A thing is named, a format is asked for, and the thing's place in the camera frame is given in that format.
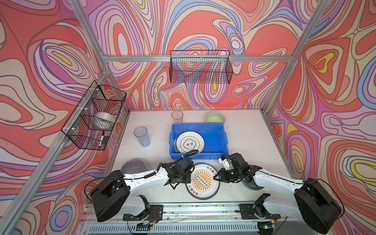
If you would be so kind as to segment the white plate with flower emblem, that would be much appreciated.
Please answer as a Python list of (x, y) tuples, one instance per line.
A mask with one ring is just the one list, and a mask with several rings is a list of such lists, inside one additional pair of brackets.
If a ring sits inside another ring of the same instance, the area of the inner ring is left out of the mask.
[(200, 153), (204, 150), (205, 141), (200, 134), (188, 131), (177, 137), (175, 146), (180, 153), (187, 153), (192, 150), (198, 150)]

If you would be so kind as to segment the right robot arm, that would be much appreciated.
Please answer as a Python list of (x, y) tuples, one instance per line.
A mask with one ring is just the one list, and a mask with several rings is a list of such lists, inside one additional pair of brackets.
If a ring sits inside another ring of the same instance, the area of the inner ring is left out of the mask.
[(304, 221), (317, 233), (326, 234), (345, 213), (344, 204), (336, 202), (322, 186), (321, 179), (283, 177), (248, 164), (239, 153), (222, 154), (218, 161), (222, 168), (214, 176), (216, 181), (244, 182), (252, 190), (269, 189), (284, 195), (280, 199), (269, 193), (262, 194), (250, 209), (250, 213), (257, 218), (285, 215)]

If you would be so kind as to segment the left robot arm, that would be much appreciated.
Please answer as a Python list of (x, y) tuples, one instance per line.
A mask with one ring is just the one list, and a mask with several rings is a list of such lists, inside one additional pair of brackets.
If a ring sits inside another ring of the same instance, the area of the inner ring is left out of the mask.
[(159, 163), (151, 171), (136, 174), (122, 174), (120, 170), (111, 172), (90, 192), (97, 222), (105, 222), (117, 214), (136, 221), (150, 219), (150, 215), (160, 218), (140, 192), (168, 185), (175, 189), (180, 184), (190, 183), (195, 169), (190, 156), (196, 153), (193, 150), (172, 163)]

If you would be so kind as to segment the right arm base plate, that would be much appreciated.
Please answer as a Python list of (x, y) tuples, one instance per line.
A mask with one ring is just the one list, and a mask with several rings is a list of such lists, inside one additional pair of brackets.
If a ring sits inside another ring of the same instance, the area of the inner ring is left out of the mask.
[(239, 204), (240, 209), (238, 212), (241, 214), (242, 219), (280, 219), (279, 214), (269, 213), (263, 204)]

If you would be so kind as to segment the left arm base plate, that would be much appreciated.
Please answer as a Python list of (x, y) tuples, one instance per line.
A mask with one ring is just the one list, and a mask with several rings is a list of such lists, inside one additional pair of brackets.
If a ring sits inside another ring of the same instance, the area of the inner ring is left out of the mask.
[(149, 208), (146, 208), (140, 215), (130, 215), (124, 214), (123, 221), (160, 221), (163, 219), (163, 205), (151, 205)]

